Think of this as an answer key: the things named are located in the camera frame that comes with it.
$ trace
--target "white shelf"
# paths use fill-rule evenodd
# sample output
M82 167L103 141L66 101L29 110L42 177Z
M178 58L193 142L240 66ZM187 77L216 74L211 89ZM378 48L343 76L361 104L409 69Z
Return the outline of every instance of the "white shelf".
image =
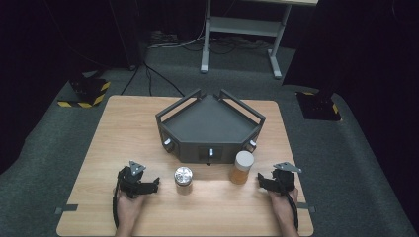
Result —
M281 22L210 17L209 31L275 37Z

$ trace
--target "silver canister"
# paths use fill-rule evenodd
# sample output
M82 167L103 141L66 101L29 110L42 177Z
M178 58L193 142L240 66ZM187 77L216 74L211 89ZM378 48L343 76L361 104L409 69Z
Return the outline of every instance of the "silver canister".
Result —
M192 170L188 167L179 167L175 172L176 191L179 195L188 195L192 191Z

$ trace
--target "black box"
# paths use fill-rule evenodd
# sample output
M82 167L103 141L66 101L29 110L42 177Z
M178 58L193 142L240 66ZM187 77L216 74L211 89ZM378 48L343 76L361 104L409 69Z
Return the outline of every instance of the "black box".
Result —
M256 149L265 117L225 90L206 96L197 89L156 120L163 147L181 162L232 164L239 151Z

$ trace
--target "desk leg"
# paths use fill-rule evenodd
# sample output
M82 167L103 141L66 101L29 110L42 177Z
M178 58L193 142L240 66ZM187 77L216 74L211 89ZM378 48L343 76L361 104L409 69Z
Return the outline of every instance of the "desk leg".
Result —
M206 34L204 37L203 59L201 61L201 72L207 73L209 71L209 40L210 40L210 0L207 0L206 10Z
M283 37L283 34L284 34L284 29L286 28L286 25L287 25L287 19L288 19L288 16L290 15L290 11L291 11L291 5L287 5L286 11L283 15L283 19L281 20L280 28L278 29L277 37L275 38L274 48L268 49L268 54L269 54L269 59L271 60L272 70L274 71L274 76L277 79L280 79L283 77L283 75L281 74L280 66L278 65L277 52L278 52L278 48L280 47L281 38Z

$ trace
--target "jar lid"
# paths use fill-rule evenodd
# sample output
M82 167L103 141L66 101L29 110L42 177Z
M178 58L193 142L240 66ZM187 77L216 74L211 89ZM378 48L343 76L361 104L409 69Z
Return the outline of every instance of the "jar lid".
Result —
M180 186L187 186L192 181L192 170L188 167L179 167L175 172L175 182Z
M241 171L248 171L255 162L252 153L248 151L240 151L236 155L235 166Z

